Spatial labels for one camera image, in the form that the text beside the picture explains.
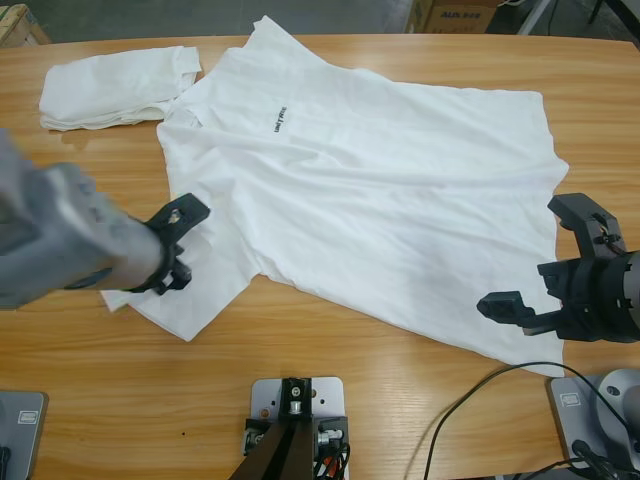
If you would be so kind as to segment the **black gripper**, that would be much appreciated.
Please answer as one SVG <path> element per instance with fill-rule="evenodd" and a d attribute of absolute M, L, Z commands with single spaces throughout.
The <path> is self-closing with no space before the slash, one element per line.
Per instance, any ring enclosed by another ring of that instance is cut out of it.
<path fill-rule="evenodd" d="M 584 193 L 554 195 L 547 205 L 560 226 L 574 234 L 582 258 L 541 264 L 547 293 L 561 308 L 537 314 L 519 291 L 492 292 L 477 310 L 526 336 L 553 332 L 560 339 L 617 343 L 631 341 L 631 255 L 620 255 L 615 216 Z"/>
<path fill-rule="evenodd" d="M 165 204 L 145 224 L 134 222 L 127 239 L 124 290 L 158 295 L 183 290 L 192 274 L 178 259 L 184 249 L 174 236 L 186 235 L 209 215 L 210 209 L 187 193 Z"/>

